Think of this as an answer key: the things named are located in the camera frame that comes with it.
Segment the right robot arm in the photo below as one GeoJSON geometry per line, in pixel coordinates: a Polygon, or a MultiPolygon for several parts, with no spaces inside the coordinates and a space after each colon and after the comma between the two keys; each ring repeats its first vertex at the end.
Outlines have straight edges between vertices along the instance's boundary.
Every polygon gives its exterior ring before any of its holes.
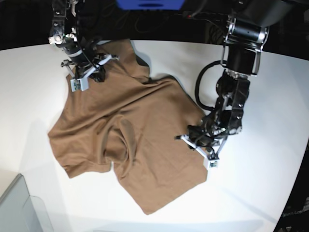
{"type": "Polygon", "coordinates": [[[49,44],[61,49],[67,56],[61,62],[73,80],[73,85],[81,88],[82,79],[102,83],[106,78],[104,65],[118,60],[117,55],[99,52],[97,44],[100,37],[86,40],[82,35],[81,8],[83,0],[53,0],[52,26],[49,44]]]}

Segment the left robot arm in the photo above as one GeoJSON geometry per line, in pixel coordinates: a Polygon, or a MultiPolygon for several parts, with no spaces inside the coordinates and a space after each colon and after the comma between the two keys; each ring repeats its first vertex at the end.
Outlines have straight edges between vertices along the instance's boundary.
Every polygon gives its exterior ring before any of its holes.
{"type": "Polygon", "coordinates": [[[242,130],[249,77],[259,72],[269,27],[280,21],[295,4],[295,0],[240,0],[228,16],[221,59],[205,66],[195,85],[196,102],[209,114],[202,117],[199,125],[189,125],[186,135],[176,137],[197,151],[209,167],[217,166],[219,153],[228,137],[242,130]],[[205,72],[217,65],[224,71],[216,84],[215,106],[210,107],[201,102],[199,90],[205,72]]]}

